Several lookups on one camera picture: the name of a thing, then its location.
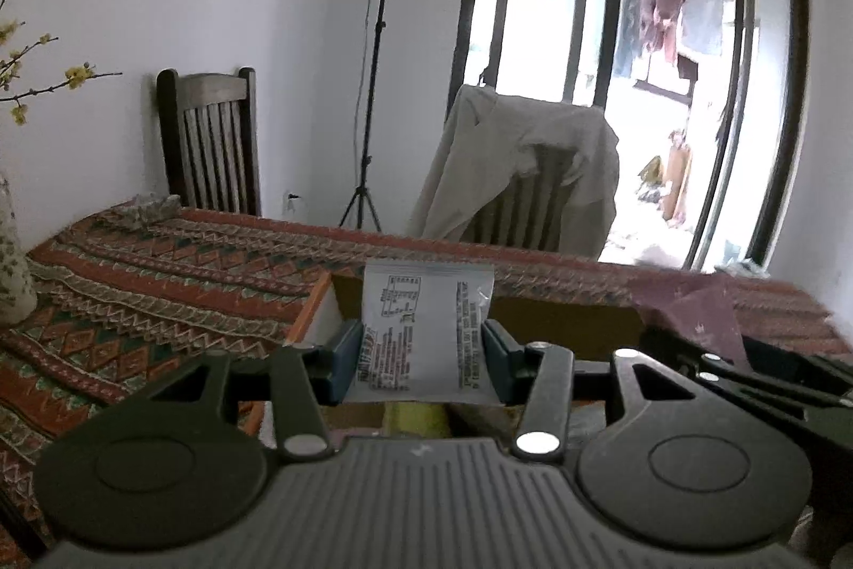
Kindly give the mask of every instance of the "white paper sachet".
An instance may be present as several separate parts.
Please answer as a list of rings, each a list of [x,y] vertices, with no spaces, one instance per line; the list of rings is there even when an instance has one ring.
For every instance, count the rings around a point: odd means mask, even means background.
[[[368,262],[364,339],[344,401],[498,404],[480,336],[494,285],[489,266]]]

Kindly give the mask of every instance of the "chair slat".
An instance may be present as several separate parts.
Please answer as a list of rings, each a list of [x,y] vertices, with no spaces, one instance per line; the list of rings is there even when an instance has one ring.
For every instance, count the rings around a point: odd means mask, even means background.
[[[519,200],[515,204],[517,219],[513,230],[513,238],[509,245],[516,248],[523,247],[527,236],[527,226],[530,223],[530,205],[533,202],[533,188],[536,185],[538,175],[522,177],[519,181]]]
[[[211,140],[213,141],[213,159],[216,161],[216,176],[219,177],[219,191],[222,194],[222,210],[233,212],[236,207],[229,203],[228,175],[225,171],[225,152],[222,142],[222,125],[219,119],[219,105],[210,105]]]
[[[497,198],[492,198],[480,211],[479,241],[481,244],[491,244],[495,236],[495,215],[497,209]]]
[[[477,228],[476,224],[477,217],[476,215],[472,217],[471,221],[468,222],[468,226],[465,228],[465,231],[462,232],[462,237],[459,237],[459,241],[461,242],[476,242],[477,237],[475,236],[475,231]]]
[[[562,231],[563,209],[572,187],[556,187],[553,192],[553,209],[549,217],[548,232],[545,234],[545,242],[542,251],[558,251],[560,249],[560,232]]]
[[[216,185],[216,170],[213,168],[213,143],[211,139],[211,118],[209,106],[200,107],[198,111],[199,126],[202,132],[202,154],[204,155],[205,165],[207,168],[207,183],[210,185],[211,199],[213,201],[213,209],[220,211],[219,207],[219,187]]]
[[[563,174],[566,172],[568,154],[564,151],[553,151],[548,149],[543,153],[543,157],[549,157],[553,162],[553,166],[549,169],[549,178],[543,181],[543,190],[549,192],[548,208],[545,211],[545,221],[543,224],[542,239],[539,243],[541,251],[547,251],[550,244],[559,245],[559,232],[555,233],[554,229],[560,227],[562,219],[563,206],[566,204],[563,189]]]
[[[509,238],[509,226],[513,222],[518,181],[518,177],[513,177],[509,181],[509,186],[501,194],[501,219],[498,222],[497,241],[495,242],[498,246],[506,246],[506,240]]]
[[[234,129],[231,126],[231,105],[224,103],[219,107],[219,117],[222,121],[222,137],[225,144],[225,161],[228,166],[229,191],[231,193],[231,210],[240,212],[240,182],[237,181],[237,164],[234,156]]]
[[[187,112],[178,116],[178,138],[181,141],[181,169],[183,185],[187,192],[187,202],[193,208],[197,207],[195,198],[195,183],[193,182],[193,166],[189,159],[189,128],[187,127]]]
[[[243,157],[242,129],[240,128],[240,110],[236,102],[231,103],[231,124],[234,129],[234,143],[237,151],[237,174],[240,179],[240,212],[247,213],[246,202],[246,160]]]
[[[199,198],[202,199],[202,208],[207,208],[207,179],[205,168],[202,165],[202,144],[199,143],[199,122],[195,110],[184,112],[187,118],[187,130],[189,131],[189,150],[193,159],[193,173],[195,175],[195,186],[198,187]]]
[[[542,242],[542,233],[545,226],[548,206],[551,200],[553,184],[553,173],[557,168],[557,153],[547,149],[544,151],[542,166],[539,170],[538,195],[536,197],[536,215],[533,217],[533,228],[528,242],[528,249],[538,249]]]

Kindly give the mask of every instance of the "wall outlet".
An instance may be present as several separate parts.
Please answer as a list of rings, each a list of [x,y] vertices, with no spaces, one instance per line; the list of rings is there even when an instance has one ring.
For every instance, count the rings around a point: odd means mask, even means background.
[[[281,219],[288,222],[307,221],[305,213],[305,199],[293,191],[285,191],[281,197]]]

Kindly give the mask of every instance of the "window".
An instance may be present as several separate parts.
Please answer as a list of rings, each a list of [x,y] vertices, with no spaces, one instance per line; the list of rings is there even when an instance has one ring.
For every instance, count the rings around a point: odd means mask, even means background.
[[[462,0],[450,101],[466,82],[604,110],[621,174],[603,261],[763,262],[796,150],[808,0],[664,5]]]

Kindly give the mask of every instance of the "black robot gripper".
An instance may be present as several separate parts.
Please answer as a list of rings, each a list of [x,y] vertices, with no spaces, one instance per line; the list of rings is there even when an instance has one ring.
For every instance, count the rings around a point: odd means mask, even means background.
[[[633,349],[586,363],[520,346],[493,320],[492,439],[351,437],[320,405],[347,393],[363,329],[266,360],[204,355],[58,439],[35,471],[61,538],[40,567],[805,567],[782,545],[811,471],[785,434]],[[578,444],[570,406],[607,403]],[[271,401],[276,450],[235,426]]]

